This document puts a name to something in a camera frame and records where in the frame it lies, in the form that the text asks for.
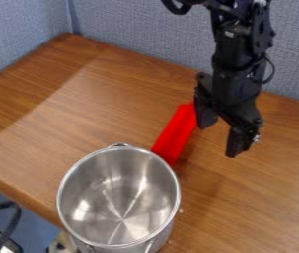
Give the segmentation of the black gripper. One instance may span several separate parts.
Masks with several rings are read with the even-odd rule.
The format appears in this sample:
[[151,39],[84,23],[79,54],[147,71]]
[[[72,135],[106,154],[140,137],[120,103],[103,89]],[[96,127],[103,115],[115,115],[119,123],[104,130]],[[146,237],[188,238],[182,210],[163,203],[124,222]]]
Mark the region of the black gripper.
[[215,69],[214,75],[196,74],[194,93],[196,124],[200,129],[222,118],[230,127],[226,155],[235,158],[259,142],[262,115],[255,99],[263,85],[265,66],[247,69]]

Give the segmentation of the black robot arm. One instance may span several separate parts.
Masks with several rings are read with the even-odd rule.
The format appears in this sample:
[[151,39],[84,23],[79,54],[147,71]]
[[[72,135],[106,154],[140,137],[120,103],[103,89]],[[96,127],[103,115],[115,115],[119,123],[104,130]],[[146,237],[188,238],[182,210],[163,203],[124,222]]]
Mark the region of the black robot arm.
[[196,124],[200,128],[225,120],[231,126],[226,156],[237,157],[259,141],[263,118],[255,105],[262,86],[275,74],[267,56],[275,30],[270,22],[271,0],[160,0],[175,15],[195,6],[211,14],[215,51],[212,78],[196,75],[194,93]]

